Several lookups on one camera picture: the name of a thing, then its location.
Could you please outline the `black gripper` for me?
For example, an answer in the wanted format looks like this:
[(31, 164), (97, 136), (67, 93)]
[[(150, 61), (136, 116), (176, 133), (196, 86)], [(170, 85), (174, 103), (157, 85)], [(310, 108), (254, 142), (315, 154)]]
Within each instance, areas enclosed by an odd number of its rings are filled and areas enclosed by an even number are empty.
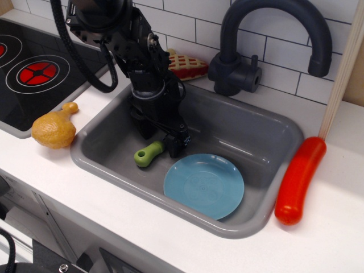
[(157, 129), (167, 135), (164, 142), (171, 158), (176, 158), (191, 141), (188, 126), (179, 113), (186, 90), (180, 82), (167, 82), (158, 92), (141, 92), (132, 88), (128, 97), (130, 114), (144, 139)]

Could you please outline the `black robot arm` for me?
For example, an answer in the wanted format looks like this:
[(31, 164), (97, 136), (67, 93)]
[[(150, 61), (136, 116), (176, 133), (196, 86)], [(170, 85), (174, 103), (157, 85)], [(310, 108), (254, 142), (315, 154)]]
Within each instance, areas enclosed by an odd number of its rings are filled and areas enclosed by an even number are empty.
[(85, 44), (112, 54), (131, 82), (127, 99), (139, 133), (149, 139), (164, 131), (169, 155), (177, 157), (191, 140), (179, 113), (186, 90), (142, 12), (131, 1), (69, 1), (67, 25)]

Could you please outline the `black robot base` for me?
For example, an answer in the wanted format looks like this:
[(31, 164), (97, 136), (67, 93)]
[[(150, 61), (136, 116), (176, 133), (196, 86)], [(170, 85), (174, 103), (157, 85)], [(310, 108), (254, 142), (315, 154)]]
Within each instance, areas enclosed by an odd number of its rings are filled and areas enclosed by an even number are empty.
[(16, 245), (13, 237), (1, 229), (3, 237), (9, 246), (7, 262), (1, 265), (1, 272), (95, 272), (94, 263), (86, 254), (72, 263), (36, 240), (32, 242), (32, 262), (16, 261)]

